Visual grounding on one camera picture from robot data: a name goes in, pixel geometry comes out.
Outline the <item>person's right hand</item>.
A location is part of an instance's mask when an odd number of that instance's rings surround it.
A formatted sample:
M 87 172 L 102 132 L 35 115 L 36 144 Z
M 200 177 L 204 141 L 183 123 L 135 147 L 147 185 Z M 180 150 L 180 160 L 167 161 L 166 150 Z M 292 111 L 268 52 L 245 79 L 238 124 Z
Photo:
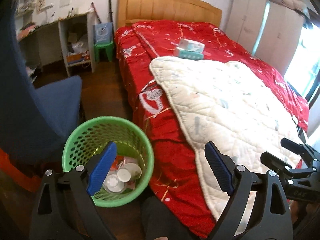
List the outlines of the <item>person's right hand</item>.
M 294 224 L 298 220 L 299 214 L 302 211 L 306 211 L 306 213 L 313 213 L 313 211 L 316 207 L 317 207 L 316 204 L 290 200 L 289 201 L 289 208 L 290 208 L 290 213 L 291 213 L 292 224 Z

